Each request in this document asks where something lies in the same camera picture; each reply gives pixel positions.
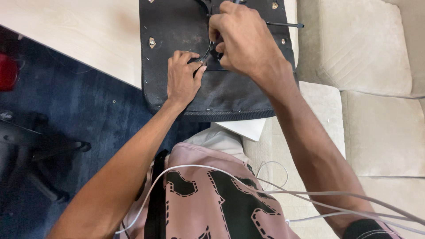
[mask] right hand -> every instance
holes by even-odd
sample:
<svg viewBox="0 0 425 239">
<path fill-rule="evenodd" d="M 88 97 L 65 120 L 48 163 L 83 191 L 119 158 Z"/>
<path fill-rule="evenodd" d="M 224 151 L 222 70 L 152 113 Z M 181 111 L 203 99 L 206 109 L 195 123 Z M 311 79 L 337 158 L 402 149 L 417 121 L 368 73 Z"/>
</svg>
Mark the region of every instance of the right hand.
<svg viewBox="0 0 425 239">
<path fill-rule="evenodd" d="M 292 76 L 291 64 L 256 10 L 224 1 L 220 14 L 210 18 L 208 33 L 213 42 L 223 37 L 224 42 L 216 47 L 224 53 L 221 66 L 250 76 L 266 92 L 278 87 L 288 71 Z"/>
</svg>

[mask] red object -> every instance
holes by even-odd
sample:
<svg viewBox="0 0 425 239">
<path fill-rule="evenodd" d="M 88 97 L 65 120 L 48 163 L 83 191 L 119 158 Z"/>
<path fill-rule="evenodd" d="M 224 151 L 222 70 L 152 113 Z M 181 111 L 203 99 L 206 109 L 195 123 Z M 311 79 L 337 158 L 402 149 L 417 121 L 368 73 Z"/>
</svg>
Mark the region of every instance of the red object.
<svg viewBox="0 0 425 239">
<path fill-rule="evenodd" d="M 0 53 L 0 91 L 11 91 L 18 76 L 16 62 Z"/>
</svg>

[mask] black fabric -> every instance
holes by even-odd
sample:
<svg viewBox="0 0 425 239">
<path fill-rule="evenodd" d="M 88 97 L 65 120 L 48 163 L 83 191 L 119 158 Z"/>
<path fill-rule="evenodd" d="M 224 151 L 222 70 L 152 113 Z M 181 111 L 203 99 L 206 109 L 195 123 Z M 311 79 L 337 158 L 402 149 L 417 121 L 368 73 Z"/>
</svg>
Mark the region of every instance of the black fabric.
<svg viewBox="0 0 425 239">
<path fill-rule="evenodd" d="M 212 0 L 218 6 L 223 0 Z M 272 3 L 279 7 L 272 9 Z M 286 23 L 283 0 L 246 0 L 266 21 Z M 142 45 L 142 85 L 151 113 L 167 99 L 167 59 L 175 50 L 193 51 L 202 56 L 208 51 L 207 9 L 196 0 L 139 0 Z M 268 26 L 277 45 L 295 71 L 289 29 Z M 153 49 L 149 38 L 155 39 Z M 230 71 L 206 71 L 195 99 L 178 118 L 184 121 L 212 122 L 249 120 L 274 116 L 268 98 L 249 78 Z"/>
<path fill-rule="evenodd" d="M 397 238 L 403 239 L 393 233 L 398 234 L 391 230 L 390 233 Z M 351 223 L 343 234 L 343 239 L 393 239 L 375 220 L 361 219 Z"/>
<path fill-rule="evenodd" d="M 156 157 L 153 163 L 152 182 L 164 171 L 164 160 L 168 150 L 164 149 Z M 158 179 L 149 199 L 146 223 L 144 227 L 145 239 L 165 238 L 165 189 L 162 184 L 164 176 Z"/>
</svg>

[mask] dark blue carpet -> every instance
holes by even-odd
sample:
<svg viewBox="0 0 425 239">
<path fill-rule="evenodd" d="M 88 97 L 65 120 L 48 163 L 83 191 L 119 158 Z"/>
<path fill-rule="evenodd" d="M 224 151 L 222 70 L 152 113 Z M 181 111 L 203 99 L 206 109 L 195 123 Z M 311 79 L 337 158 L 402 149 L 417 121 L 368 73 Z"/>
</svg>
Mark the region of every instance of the dark blue carpet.
<svg viewBox="0 0 425 239">
<path fill-rule="evenodd" d="M 23 39 L 20 58 L 25 65 L 19 81 L 12 92 L 0 93 L 0 109 L 16 117 L 31 111 L 46 114 L 56 131 L 91 143 L 89 152 L 76 154 L 72 162 L 56 161 L 59 170 L 51 172 L 53 183 L 73 197 L 152 115 L 141 90 L 38 43 Z M 160 150 L 170 151 L 209 126 L 175 122 Z M 50 202 L 25 180 L 19 196 L 0 215 L 0 238 L 44 238 L 66 205 Z"/>
</svg>

